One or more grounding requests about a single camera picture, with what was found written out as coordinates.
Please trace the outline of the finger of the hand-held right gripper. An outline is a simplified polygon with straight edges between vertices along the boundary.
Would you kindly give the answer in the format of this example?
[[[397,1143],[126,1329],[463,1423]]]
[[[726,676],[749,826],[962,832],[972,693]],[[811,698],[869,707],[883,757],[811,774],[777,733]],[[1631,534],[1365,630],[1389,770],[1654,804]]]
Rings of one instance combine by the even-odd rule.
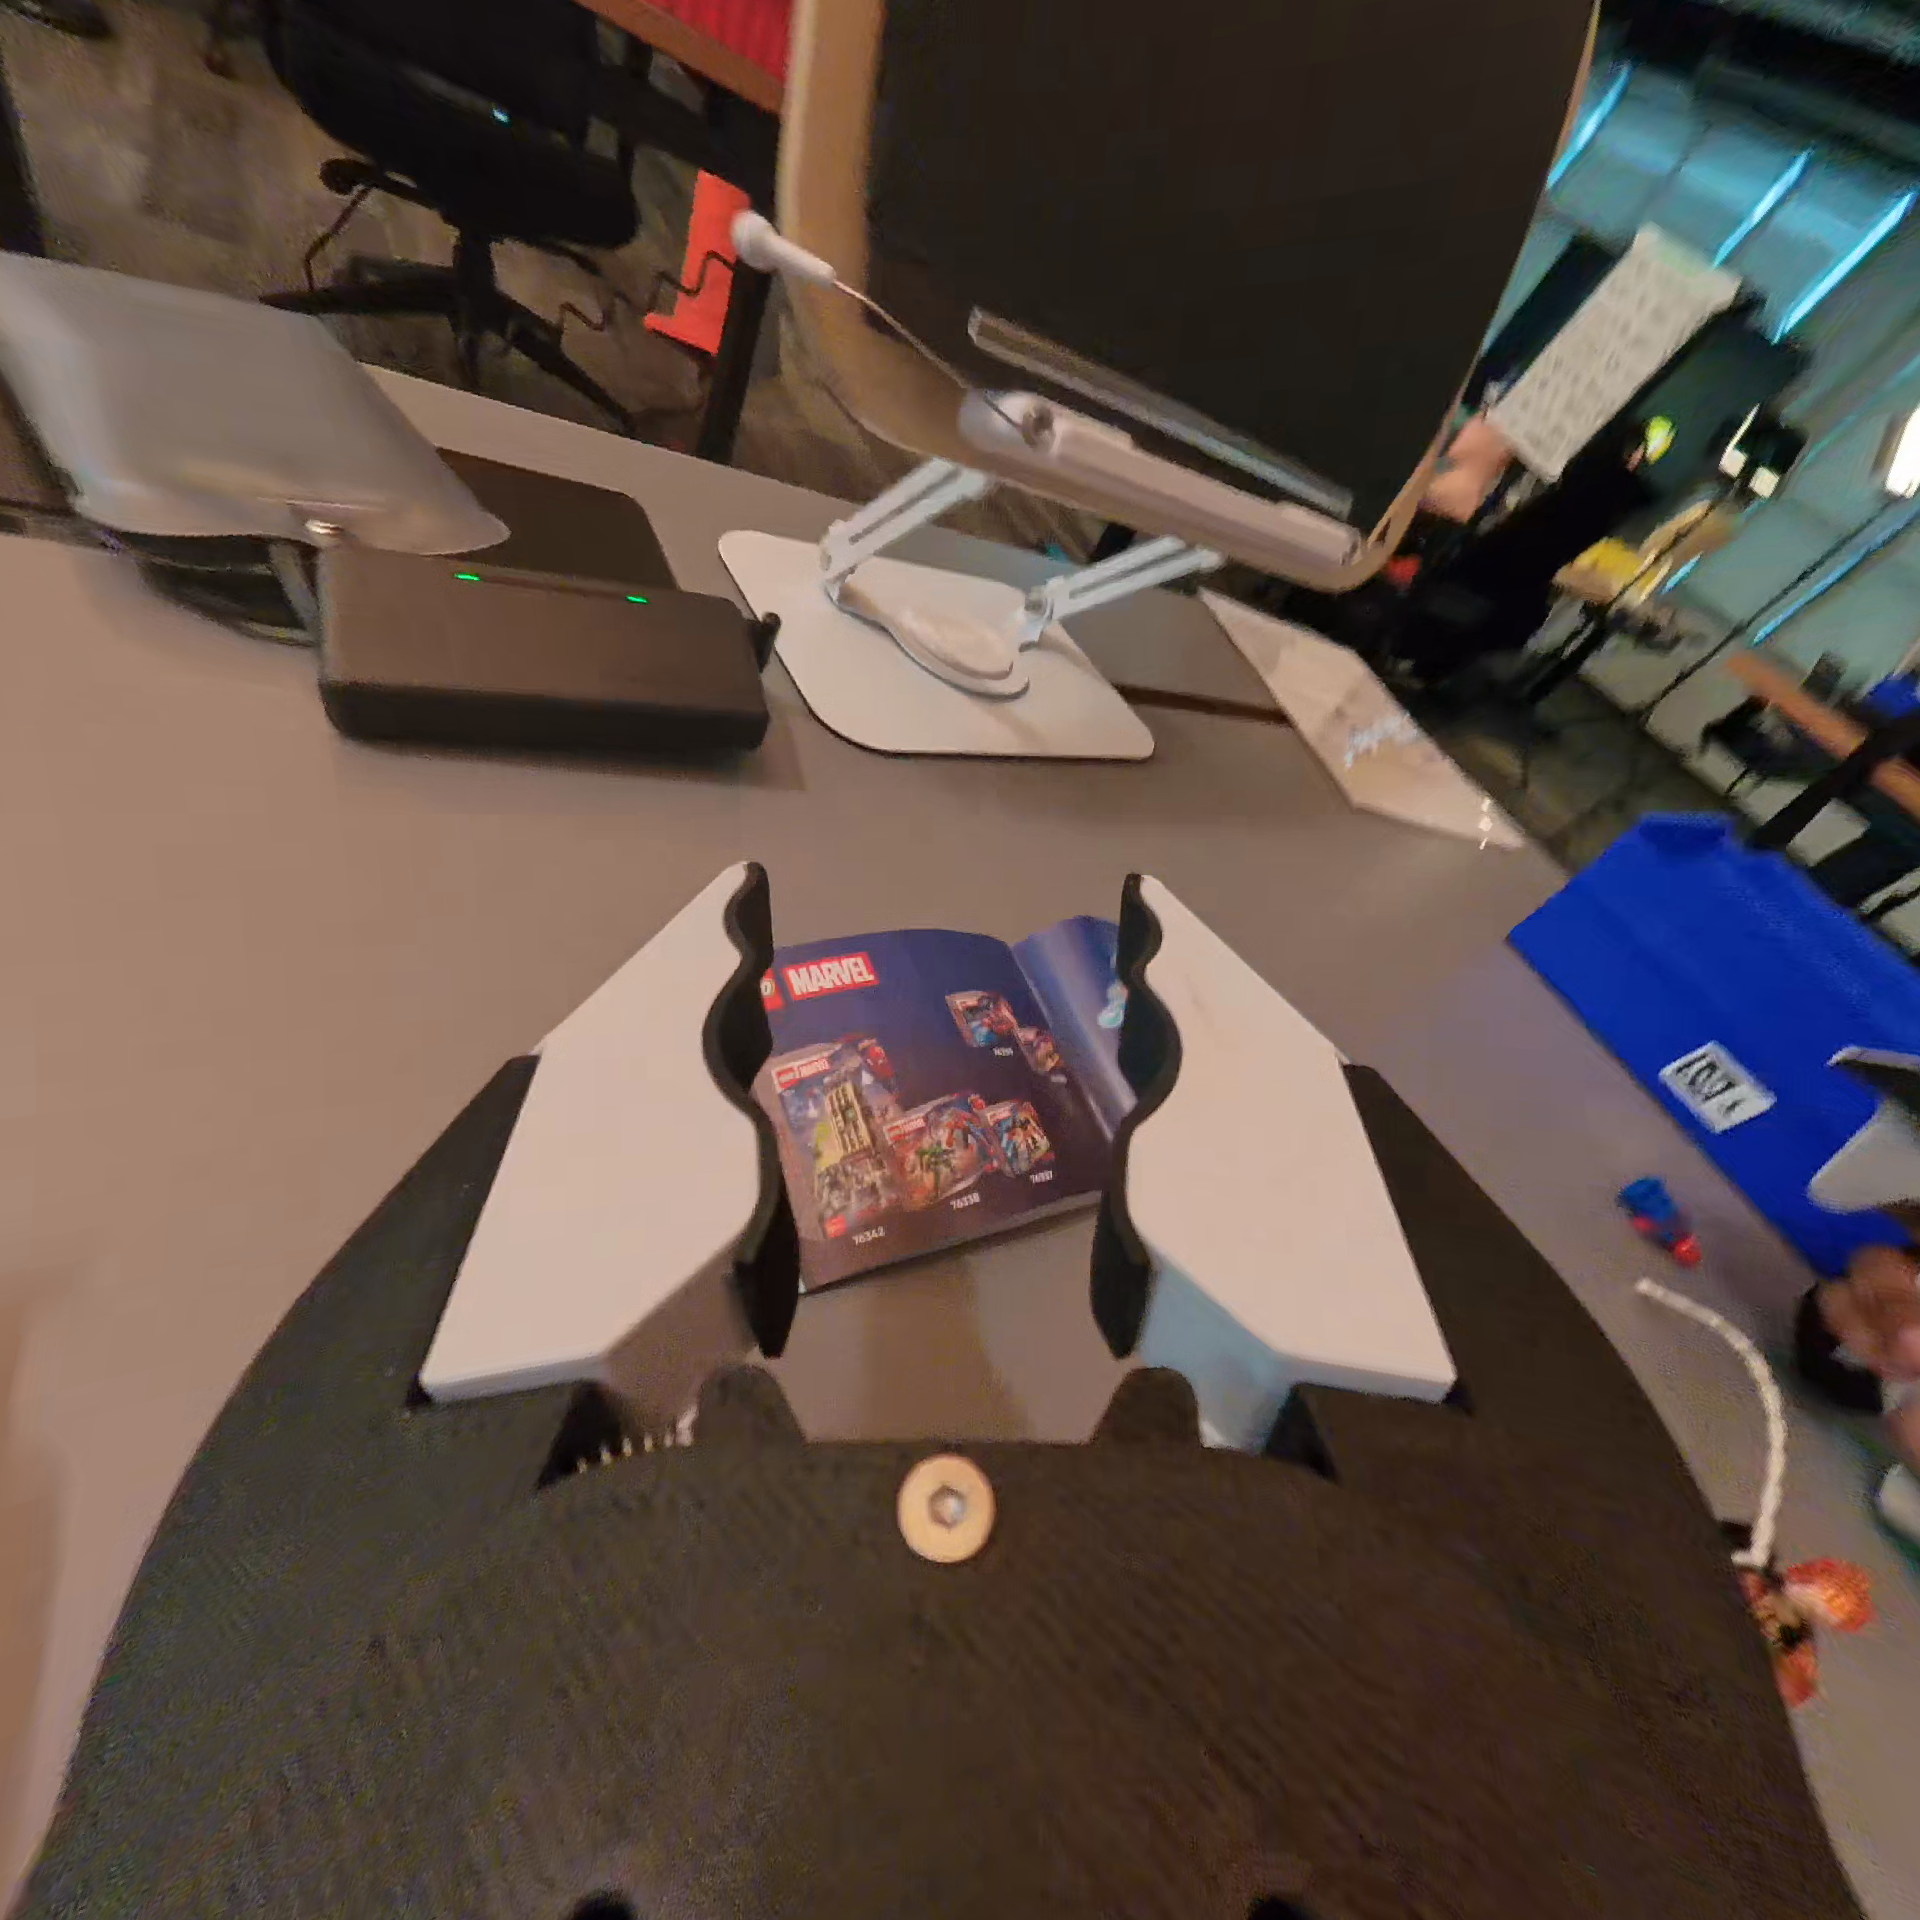
[[[1806,1200],[1823,1211],[1913,1211],[1915,1058],[1848,1044],[1829,1066],[1874,1093],[1874,1110],[1810,1178]]]

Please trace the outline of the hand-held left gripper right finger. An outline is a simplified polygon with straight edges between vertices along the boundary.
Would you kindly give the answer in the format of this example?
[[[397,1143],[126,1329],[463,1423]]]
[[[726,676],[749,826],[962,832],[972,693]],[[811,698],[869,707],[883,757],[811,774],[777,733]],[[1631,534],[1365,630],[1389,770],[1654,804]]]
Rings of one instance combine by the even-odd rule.
[[[1168,884],[1119,890],[1117,1122],[1090,1314],[1176,1371],[1210,1446],[1259,1453],[1294,1390],[1443,1403],[1457,1362],[1344,1056]]]

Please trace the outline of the grey flat pouch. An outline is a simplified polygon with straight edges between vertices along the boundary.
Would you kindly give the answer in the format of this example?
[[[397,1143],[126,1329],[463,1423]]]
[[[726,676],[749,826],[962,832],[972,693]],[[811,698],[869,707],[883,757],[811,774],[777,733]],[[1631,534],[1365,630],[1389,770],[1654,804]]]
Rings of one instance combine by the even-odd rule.
[[[346,543],[458,560],[508,538],[311,318],[2,256],[2,388],[67,503],[143,538]]]

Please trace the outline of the lego instruction booklet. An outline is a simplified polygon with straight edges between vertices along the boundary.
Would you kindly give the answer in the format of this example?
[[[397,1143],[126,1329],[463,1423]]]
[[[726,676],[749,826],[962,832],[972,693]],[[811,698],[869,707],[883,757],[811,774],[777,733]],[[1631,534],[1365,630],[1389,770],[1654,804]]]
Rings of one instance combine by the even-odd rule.
[[[804,1293],[1097,1204],[1134,1107],[1113,920],[782,943],[760,1002]]]

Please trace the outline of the person's right hand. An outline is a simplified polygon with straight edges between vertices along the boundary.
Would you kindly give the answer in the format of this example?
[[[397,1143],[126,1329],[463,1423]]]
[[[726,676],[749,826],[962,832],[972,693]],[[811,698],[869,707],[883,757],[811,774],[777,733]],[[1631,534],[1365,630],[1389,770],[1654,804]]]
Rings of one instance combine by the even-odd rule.
[[[1856,1354],[1884,1379],[1915,1379],[1915,1248],[1863,1248],[1848,1269]]]

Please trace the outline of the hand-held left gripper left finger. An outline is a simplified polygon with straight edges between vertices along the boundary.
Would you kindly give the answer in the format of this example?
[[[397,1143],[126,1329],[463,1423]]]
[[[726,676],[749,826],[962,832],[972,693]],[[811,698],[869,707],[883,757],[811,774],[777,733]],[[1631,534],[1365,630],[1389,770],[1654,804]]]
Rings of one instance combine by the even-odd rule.
[[[418,1386],[467,1403],[594,1386],[693,1403],[779,1359],[801,1232],[758,1103],[771,882],[720,868],[535,1050]]]

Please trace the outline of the white grid board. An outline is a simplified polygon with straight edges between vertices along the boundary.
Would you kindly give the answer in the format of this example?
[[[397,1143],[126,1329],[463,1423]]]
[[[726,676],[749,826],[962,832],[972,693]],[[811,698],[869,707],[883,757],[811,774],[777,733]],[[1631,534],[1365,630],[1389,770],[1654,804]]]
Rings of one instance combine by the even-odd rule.
[[[1666,228],[1643,227],[1488,407],[1492,432],[1532,478],[1558,482],[1563,467],[1737,299],[1741,276]]]

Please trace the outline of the white paper sheet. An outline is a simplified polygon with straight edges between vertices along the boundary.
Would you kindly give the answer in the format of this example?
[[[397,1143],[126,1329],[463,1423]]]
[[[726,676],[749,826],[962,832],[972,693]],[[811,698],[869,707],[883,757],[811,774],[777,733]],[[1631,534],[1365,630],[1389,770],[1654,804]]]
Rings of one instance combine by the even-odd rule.
[[[1349,808],[1479,854],[1526,848],[1509,813],[1434,745],[1357,654],[1209,588],[1199,601]]]

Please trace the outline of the blue plastic bin white tag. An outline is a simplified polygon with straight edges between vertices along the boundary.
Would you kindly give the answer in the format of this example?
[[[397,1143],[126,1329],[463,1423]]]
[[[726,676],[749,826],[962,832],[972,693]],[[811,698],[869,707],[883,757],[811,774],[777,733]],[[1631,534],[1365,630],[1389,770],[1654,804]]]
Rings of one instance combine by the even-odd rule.
[[[1811,1269],[1897,1244],[1891,1216],[1811,1181],[1878,1107],[1836,1058],[1915,1058],[1915,969],[1790,859],[1653,813],[1509,947]]]

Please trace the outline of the wooden desk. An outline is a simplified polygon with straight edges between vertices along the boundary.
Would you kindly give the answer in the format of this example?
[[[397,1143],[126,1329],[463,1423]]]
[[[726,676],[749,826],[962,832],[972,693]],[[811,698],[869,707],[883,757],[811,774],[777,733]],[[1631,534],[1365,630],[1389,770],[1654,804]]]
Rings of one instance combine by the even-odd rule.
[[[1915,709],[1862,726],[1829,703],[1814,698],[1785,668],[1763,650],[1741,650],[1727,674],[1745,693],[1776,709],[1796,733],[1819,745],[1836,763],[1811,780],[1792,804],[1748,832],[1748,848],[1783,854],[1829,804],[1852,804],[1857,790],[1880,790],[1906,821],[1915,823]]]

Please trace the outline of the black charger box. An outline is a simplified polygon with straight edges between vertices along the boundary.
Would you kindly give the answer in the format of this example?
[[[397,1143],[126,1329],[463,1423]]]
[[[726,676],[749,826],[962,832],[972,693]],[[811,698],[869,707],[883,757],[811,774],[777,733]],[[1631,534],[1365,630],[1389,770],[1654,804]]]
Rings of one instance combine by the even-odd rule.
[[[760,747],[779,619],[672,586],[329,548],[317,687],[363,745],[613,761]]]

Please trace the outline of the lego motorcycle model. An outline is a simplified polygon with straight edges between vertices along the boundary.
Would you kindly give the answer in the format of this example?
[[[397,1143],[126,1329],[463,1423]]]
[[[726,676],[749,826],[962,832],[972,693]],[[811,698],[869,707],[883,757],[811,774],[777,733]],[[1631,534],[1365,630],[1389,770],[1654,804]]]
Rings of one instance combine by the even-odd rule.
[[[1790,1407],[1759,1346],[1718,1311],[1653,1277],[1637,1279],[1637,1298],[1711,1334],[1741,1362],[1759,1403],[1759,1488],[1748,1522],[1722,1522],[1748,1617],[1763,1635],[1776,1696],[1785,1712],[1806,1708],[1819,1691],[1819,1638],[1856,1635],[1878,1621],[1868,1574],[1838,1558],[1778,1561],[1778,1515],[1790,1482]]]

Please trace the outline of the black office chair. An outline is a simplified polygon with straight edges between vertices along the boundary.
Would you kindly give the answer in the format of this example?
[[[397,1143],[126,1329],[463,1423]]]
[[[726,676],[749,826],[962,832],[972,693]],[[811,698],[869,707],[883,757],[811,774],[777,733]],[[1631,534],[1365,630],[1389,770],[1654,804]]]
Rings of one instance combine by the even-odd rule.
[[[467,388],[482,348],[500,344],[638,435],[568,358],[566,322],[495,279],[500,246],[597,279],[594,257],[641,231],[632,141],[594,118],[597,80],[628,80],[601,19],[578,2],[263,2],[261,44],[282,87],[344,147],[320,172],[344,211],[311,242],[302,289],[261,303],[313,320],[442,320]],[[357,256],[317,285],[320,256],[373,195],[430,211],[450,260]]]

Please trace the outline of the blue red lego minifigure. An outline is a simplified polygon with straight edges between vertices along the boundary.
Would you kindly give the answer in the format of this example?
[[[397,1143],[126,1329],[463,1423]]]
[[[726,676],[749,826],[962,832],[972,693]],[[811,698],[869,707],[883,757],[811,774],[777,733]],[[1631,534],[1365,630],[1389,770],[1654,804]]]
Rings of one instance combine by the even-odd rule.
[[[1631,1232],[1659,1248],[1669,1260],[1687,1269],[1702,1268],[1703,1251],[1691,1216],[1676,1203],[1659,1175],[1643,1175],[1620,1187],[1616,1204]]]

